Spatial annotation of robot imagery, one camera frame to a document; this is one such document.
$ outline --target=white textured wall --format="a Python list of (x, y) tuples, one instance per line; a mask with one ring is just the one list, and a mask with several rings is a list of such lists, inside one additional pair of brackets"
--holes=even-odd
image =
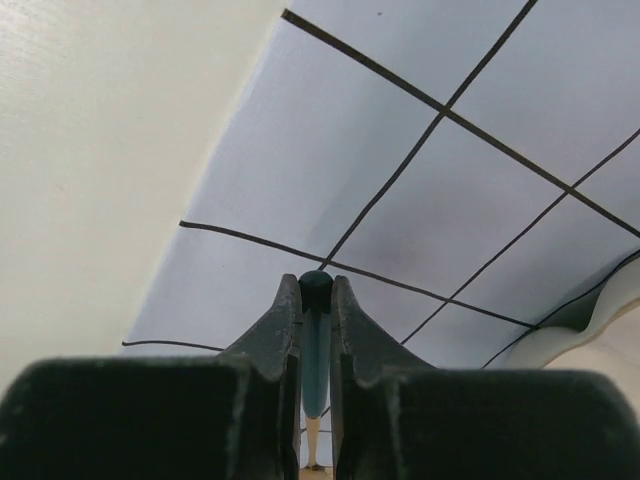
[(115, 352), (283, 0), (0, 0), (0, 389)]

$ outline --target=black grid line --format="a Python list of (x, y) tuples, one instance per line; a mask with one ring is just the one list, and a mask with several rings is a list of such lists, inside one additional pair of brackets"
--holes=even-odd
[[(235, 238), (239, 238), (241, 240), (246, 240), (248, 242), (253, 242), (253, 243), (257, 243), (258, 245), (263, 245), (266, 247), (270, 247), (270, 248), (274, 248), (276, 250), (280, 250), (286, 253), (290, 253), (292, 255), (296, 255), (302, 258), (306, 258), (309, 260), (315, 260), (318, 262), (323, 262), (326, 259), (318, 256), (318, 255), (314, 255), (312, 253), (308, 253), (308, 252), (303, 252), (302, 250), (298, 250), (296, 248), (291, 248), (288, 247), (286, 245), (282, 245), (281, 243), (277, 243), (277, 242), (272, 242), (271, 240), (266, 240), (264, 238), (261, 237), (256, 237), (255, 235), (250, 235), (248, 233), (243, 233), (243, 232), (239, 232), (237, 230), (232, 230), (229, 228), (224, 228), (224, 227), (218, 227), (215, 225), (208, 225), (208, 224), (204, 224), (204, 223), (194, 223), (194, 222), (186, 222), (184, 220), (181, 220), (180, 223), (178, 224), (178, 226), (182, 227), (182, 228), (189, 228), (189, 229), (196, 229), (196, 230), (205, 230), (205, 231), (209, 231), (209, 232), (215, 232), (215, 233), (220, 233), (223, 235), (228, 235), (231, 237), (235, 237)], [(335, 268), (339, 268), (341, 270), (344, 270), (346, 272), (351, 272), (351, 273), (355, 273), (358, 275), (362, 275), (363, 277), (368, 277), (368, 278), (372, 278), (374, 280), (378, 280), (382, 283), (386, 283), (387, 285), (393, 285), (395, 287), (398, 288), (402, 288), (404, 290), (410, 290), (412, 292), (416, 292), (416, 293), (420, 293), (422, 295), (426, 295), (427, 297), (431, 297), (434, 298), (436, 300), (440, 300), (441, 302), (445, 302), (447, 300), (449, 300), (449, 303), (452, 303), (454, 305), (458, 305), (460, 307), (464, 307), (467, 308), (469, 310), (473, 310), (475, 312), (479, 312), (479, 313), (483, 313), (485, 315), (489, 315), (491, 317), (494, 318), (498, 318), (500, 320), (504, 320), (505, 322), (509, 322), (509, 323), (514, 323), (516, 325), (521, 325), (524, 327), (529, 327), (529, 328), (535, 328), (534, 325), (531, 325), (529, 323), (526, 322), (522, 322), (520, 320), (516, 320), (515, 318), (511, 318), (508, 317), (506, 315), (502, 315), (496, 312), (492, 312), (490, 310), (486, 310), (484, 308), (480, 308), (480, 307), (476, 307), (475, 305), (471, 305), (465, 302), (460, 302), (458, 300), (450, 300), (447, 297), (444, 297), (442, 295), (438, 295), (437, 293), (433, 293), (429, 290), (425, 290), (424, 288), (419, 288), (419, 287), (415, 287), (413, 285), (408, 285), (406, 283), (402, 283), (402, 282), (398, 282), (396, 280), (392, 280), (390, 278), (387, 277), (383, 277), (382, 275), (378, 275), (375, 274), (373, 272), (369, 272), (367, 270), (362, 270), (360, 268), (356, 268), (356, 267), (352, 267), (350, 265), (346, 265), (344, 263), (340, 263), (340, 262), (334, 262), (333, 260), (327, 262), (328, 265), (331, 265), (332, 267)]]
[(221, 352), (224, 348), (211, 347), (199, 343), (177, 342), (173, 340), (139, 340), (135, 342), (122, 342), (123, 347), (134, 347), (136, 345), (178, 345), (180, 347), (200, 348), (203, 350), (211, 350), (213, 352)]
[(282, 18), (284, 20), (286, 20), (287, 22), (289, 22), (290, 24), (292, 24), (292, 25), (298, 27), (299, 29), (303, 30), (304, 32), (312, 35), (313, 37), (315, 37), (319, 41), (321, 41), (321, 42), (329, 45), (330, 47), (336, 49), (337, 51), (347, 55), (352, 60), (360, 63), (364, 67), (366, 67), (369, 70), (371, 70), (373, 73), (375, 73), (377, 75), (380, 75), (381, 77), (385, 78), (386, 80), (388, 80), (389, 82), (391, 82), (395, 86), (397, 86), (398, 88), (404, 90), (408, 94), (412, 95), (414, 98), (420, 100), (421, 102), (423, 102), (426, 105), (430, 106), (431, 108), (435, 109), (439, 113), (442, 113), (443, 116), (445, 116), (448, 119), (452, 120), (453, 122), (455, 122), (460, 127), (464, 128), (468, 132), (470, 132), (473, 135), (477, 136), (481, 140), (484, 140), (489, 145), (492, 145), (493, 147), (497, 148), (502, 153), (504, 153), (505, 155), (509, 156), (511, 159), (515, 160), (516, 162), (520, 163), (525, 168), (527, 168), (527, 169), (531, 170), (532, 172), (536, 173), (540, 177), (544, 178), (548, 182), (556, 185), (558, 188), (563, 190), (565, 193), (567, 193), (568, 195), (571, 195), (572, 197), (574, 197), (578, 201), (582, 202), (584, 205), (588, 206), (592, 210), (596, 211), (597, 213), (599, 213), (600, 215), (602, 215), (603, 217), (605, 217), (609, 221), (613, 222), (614, 224), (618, 225), (619, 227), (627, 230), (628, 232), (632, 233), (636, 237), (640, 238), (640, 231), (638, 231), (636, 228), (634, 228), (633, 226), (629, 225), (628, 223), (626, 223), (622, 219), (618, 218), (613, 213), (607, 211), (606, 209), (604, 209), (603, 207), (601, 207), (600, 205), (598, 205), (596, 202), (592, 201), (588, 197), (584, 196), (580, 192), (574, 190), (572, 187), (567, 185), (565, 182), (563, 182), (559, 178), (555, 177), (551, 173), (547, 172), (542, 167), (540, 167), (539, 165), (535, 164), (534, 162), (532, 162), (531, 160), (526, 158), (524, 155), (520, 154), (519, 152), (517, 152), (513, 148), (508, 147), (507, 145), (502, 143), (500, 140), (498, 140), (497, 138), (495, 138), (491, 134), (489, 134), (489, 133), (485, 132), (484, 130), (482, 130), (477, 125), (474, 125), (473, 123), (471, 123), (467, 119), (465, 119), (462, 116), (460, 116), (459, 114), (455, 113), (453, 110), (448, 109), (445, 105), (443, 105), (442, 103), (437, 101), (435, 98), (433, 98), (430, 95), (426, 94), (425, 92), (423, 92), (422, 90), (420, 90), (416, 86), (412, 85), (408, 81), (404, 80), (403, 78), (399, 77), (395, 73), (391, 72), (387, 68), (383, 67), (382, 65), (377, 63), (375, 60), (373, 60), (373, 59), (369, 58), (368, 56), (364, 55), (362, 52), (358, 51), (354, 47), (346, 44), (342, 40), (339, 40), (338, 38), (334, 37), (330, 33), (322, 30), (318, 26), (316, 26), (313, 23), (309, 22), (308, 20), (296, 15), (295, 13), (293, 13), (290, 10), (286, 10), (285, 9), (285, 11), (282, 14)]
[(324, 270), (327, 266), (327, 261), (333, 259), (340, 248), (344, 245), (344, 243), (349, 239), (351, 234), (355, 231), (355, 229), (362, 223), (367, 214), (371, 211), (371, 209), (382, 199), (382, 197), (387, 193), (387, 191), (393, 186), (394, 183), (398, 180), (400, 175), (407, 169), (409, 164), (418, 154), (422, 146), (427, 142), (431, 134), (434, 132), (436, 127), (440, 124), (440, 122), (444, 119), (446, 111), (450, 110), (453, 105), (458, 101), (458, 99), (462, 96), (462, 94), (469, 88), (471, 83), (476, 79), (478, 75), (482, 72), (484, 67), (486, 67), (489, 62), (493, 59), (493, 57), (498, 53), (500, 48), (505, 44), (511, 34), (516, 30), (518, 25), (524, 20), (529, 11), (533, 8), (533, 6), (537, 3), (538, 0), (529, 0), (525, 6), (520, 10), (518, 15), (514, 18), (514, 20), (509, 24), (506, 30), (500, 35), (498, 40), (493, 44), (493, 46), (489, 49), (489, 51), (485, 54), (484, 57), (480, 60), (480, 62), (475, 66), (475, 68), (467, 75), (464, 81), (460, 84), (460, 86), (453, 93), (449, 101), (444, 106), (444, 109), (438, 112), (438, 115), (431, 121), (427, 129), (420, 136), (416, 144), (411, 148), (405, 159), (402, 161), (400, 166), (393, 172), (391, 177), (387, 180), (387, 182), (380, 188), (380, 190), (373, 196), (373, 198), (365, 205), (362, 211), (358, 214), (356, 219), (353, 221), (351, 226), (347, 229), (347, 231), (342, 235), (340, 240), (335, 244), (335, 246), (327, 255), (327, 260), (322, 262), (319, 267), (319, 270)]
[[(577, 297), (575, 297), (575, 298), (563, 303), (562, 305), (560, 305), (558, 308), (553, 310), (551, 313), (546, 315), (542, 320), (540, 320), (538, 323), (536, 323), (536, 327), (540, 328), (547, 320), (549, 320), (551, 317), (556, 315), (558, 312), (560, 312), (564, 308), (566, 308), (569, 305), (571, 305), (572, 303), (577, 302), (578, 300), (586, 297), (587, 295), (592, 293), (594, 290), (597, 290), (598, 288), (602, 287), (605, 283), (607, 283), (611, 279), (611, 277), (613, 277), (616, 273), (618, 273), (623, 267), (625, 267), (631, 261), (636, 260), (639, 257), (640, 257), (640, 250), (636, 250), (632, 254), (630, 254), (627, 257), (625, 257), (620, 263), (618, 263), (618, 265), (615, 266), (615, 268), (613, 270), (611, 270), (611, 272), (609, 272), (609, 274), (607, 274), (606, 277), (604, 277), (602, 280), (600, 280), (596, 285), (594, 285), (593, 287), (591, 287), (589, 290), (587, 290), (586, 292), (582, 293), (581, 295), (578, 295)], [(496, 358), (498, 358), (500, 355), (502, 355), (507, 349), (511, 348), (513, 345), (518, 343), (524, 337), (529, 335), (532, 331), (534, 331), (534, 330), (526, 331), (522, 335), (520, 335), (518, 338), (516, 338), (515, 340), (510, 342), (506, 347), (504, 347), (502, 350), (500, 350), (498, 353), (496, 353), (493, 357), (491, 357), (487, 361), (487, 363), (485, 363), (482, 366), (482, 368), (486, 368), (487, 366), (489, 366), (491, 364), (491, 362), (493, 362)]]
[[(582, 185), (582, 183), (584, 183), (589, 177), (591, 177), (593, 174), (595, 174), (599, 169), (601, 169), (602, 167), (604, 167), (607, 163), (609, 163), (613, 158), (615, 158), (619, 153), (621, 153), (625, 148), (627, 148), (629, 145), (631, 145), (631, 143), (633, 143), (633, 141), (638, 138), (638, 136), (640, 135), (640, 128), (638, 130), (636, 130), (634, 133), (631, 134), (631, 136), (629, 138), (627, 138), (624, 142), (622, 142), (617, 148), (615, 148), (609, 155), (607, 155), (605, 158), (603, 158), (600, 162), (598, 162), (598, 164), (596, 166), (594, 166), (591, 170), (589, 170), (587, 173), (585, 173), (582, 177), (580, 177), (580, 179), (578, 179), (578, 181), (576, 181), (571, 188), (575, 189), (578, 188), (580, 185)], [(460, 288), (458, 288), (458, 290), (456, 290), (453, 295), (451, 295), (451, 297), (449, 297), (449, 300), (447, 300), (444, 304), (440, 305), (440, 307), (433, 312), (426, 320), (424, 320), (420, 325), (418, 325), (418, 327), (416, 327), (404, 340), (402, 340), (402, 345), (404, 345), (405, 343), (407, 343), (409, 340), (411, 340), (411, 338), (413, 336), (415, 336), (427, 323), (429, 323), (431, 321), (432, 318), (434, 318), (444, 307), (446, 307), (451, 300), (453, 300), (455, 297), (457, 297), (465, 288), (467, 288), (471, 282), (473, 282), (476, 278), (478, 278), (482, 272), (484, 272), (490, 265), (492, 265), (498, 258), (500, 258), (507, 250), (509, 250), (518, 240), (520, 240), (522, 237), (525, 236), (525, 234), (527, 234), (533, 227), (535, 227), (538, 222), (540, 222), (540, 220), (542, 220), (551, 210), (553, 210), (553, 208), (555, 208), (562, 200), (564, 200), (567, 196), (569, 195), (568, 192), (564, 192), (562, 195), (560, 195), (558, 198), (556, 198), (553, 203), (551, 203), (551, 205), (549, 205), (547, 208), (545, 208), (542, 213), (540, 213), (529, 225), (527, 225), (524, 230), (522, 230), (518, 235), (516, 235), (509, 243), (507, 243), (498, 253), (496, 253), (488, 262), (486, 262), (482, 267), (480, 267), (473, 275), (471, 275), (471, 277), (469, 277), (469, 279), (462, 284), (462, 286), (460, 286)], [(611, 275), (613, 275), (613, 273), (615, 273), (617, 271), (618, 268), (620, 268), (620, 266), (623, 264), (620, 264), (618, 267), (616, 267), (616, 270), (614, 270)], [(589, 290), (588, 292), (574, 298), (573, 300), (568, 301), (567, 303), (565, 303), (564, 305), (558, 307), (558, 309), (556, 309), (556, 311), (561, 310), (562, 308), (564, 308), (566, 305), (573, 303), (574, 301), (578, 300), (579, 298), (582, 298), (584, 295), (587, 295), (588, 293), (590, 293), (591, 291), (593, 291), (593, 289), (597, 288), (599, 285), (601, 285), (602, 282), (600, 282), (598, 285), (596, 285), (595, 287), (593, 287), (591, 290)], [(539, 322), (536, 324), (536, 327), (539, 327), (544, 321), (546, 321), (546, 319), (544, 319), (543, 321)]]

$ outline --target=grid paper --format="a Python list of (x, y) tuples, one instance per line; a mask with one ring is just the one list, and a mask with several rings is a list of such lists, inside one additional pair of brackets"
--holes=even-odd
[(496, 368), (637, 252), (640, 4), (479, 5), (285, 10), (124, 351), (215, 354), (320, 268), (427, 362)]

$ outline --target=wavy white edge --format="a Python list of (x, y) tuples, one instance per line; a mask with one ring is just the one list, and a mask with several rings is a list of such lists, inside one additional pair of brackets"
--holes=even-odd
[(542, 328), (511, 350), (505, 368), (542, 368), (558, 356), (586, 345), (640, 303), (640, 259), (613, 275), (600, 292), (589, 325), (582, 332), (563, 327)]

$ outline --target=white wall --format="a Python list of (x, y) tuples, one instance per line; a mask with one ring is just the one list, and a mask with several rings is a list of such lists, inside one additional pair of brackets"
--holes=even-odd
[(0, 390), (115, 352), (283, 0), (0, 0)]

